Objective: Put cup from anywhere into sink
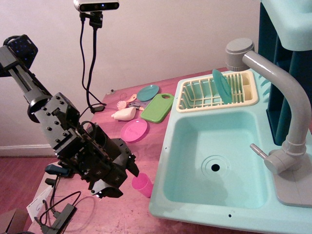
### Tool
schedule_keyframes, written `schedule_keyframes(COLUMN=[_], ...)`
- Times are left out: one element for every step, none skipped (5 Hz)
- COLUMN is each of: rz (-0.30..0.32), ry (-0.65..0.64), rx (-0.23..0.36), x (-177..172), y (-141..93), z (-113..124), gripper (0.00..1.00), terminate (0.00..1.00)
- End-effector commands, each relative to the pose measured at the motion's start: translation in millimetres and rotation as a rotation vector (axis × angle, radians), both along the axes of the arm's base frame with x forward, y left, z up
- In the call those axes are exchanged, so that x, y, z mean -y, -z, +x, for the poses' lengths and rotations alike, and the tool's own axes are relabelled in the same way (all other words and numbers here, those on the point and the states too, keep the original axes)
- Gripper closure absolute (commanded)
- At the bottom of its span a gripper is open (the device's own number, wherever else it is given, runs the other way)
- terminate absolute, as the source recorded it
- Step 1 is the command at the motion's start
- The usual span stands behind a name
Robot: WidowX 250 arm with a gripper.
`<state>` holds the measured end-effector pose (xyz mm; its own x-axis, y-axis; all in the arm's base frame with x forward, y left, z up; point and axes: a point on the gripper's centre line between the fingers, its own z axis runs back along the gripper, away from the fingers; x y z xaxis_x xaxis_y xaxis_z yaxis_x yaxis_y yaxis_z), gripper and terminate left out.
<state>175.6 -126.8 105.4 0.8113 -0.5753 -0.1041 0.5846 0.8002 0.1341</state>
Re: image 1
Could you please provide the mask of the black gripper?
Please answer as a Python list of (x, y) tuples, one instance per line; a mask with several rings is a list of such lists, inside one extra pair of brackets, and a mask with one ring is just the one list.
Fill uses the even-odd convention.
[(119, 189), (129, 171), (135, 177), (139, 169), (136, 156), (121, 138), (111, 139), (96, 123), (84, 121), (68, 130), (69, 135), (57, 147), (58, 159), (73, 173), (89, 183), (91, 195), (98, 198), (119, 198)]

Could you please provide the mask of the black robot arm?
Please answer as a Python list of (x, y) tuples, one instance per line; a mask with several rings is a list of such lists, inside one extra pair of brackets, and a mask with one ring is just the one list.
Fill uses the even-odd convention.
[(0, 49), (1, 76), (12, 77), (23, 91), (28, 116), (41, 125), (60, 167), (80, 175), (99, 198), (121, 197), (127, 174), (139, 174), (135, 156), (122, 139), (109, 138), (98, 124), (84, 128), (73, 103), (47, 91), (29, 70), (37, 52), (27, 35), (7, 38)]

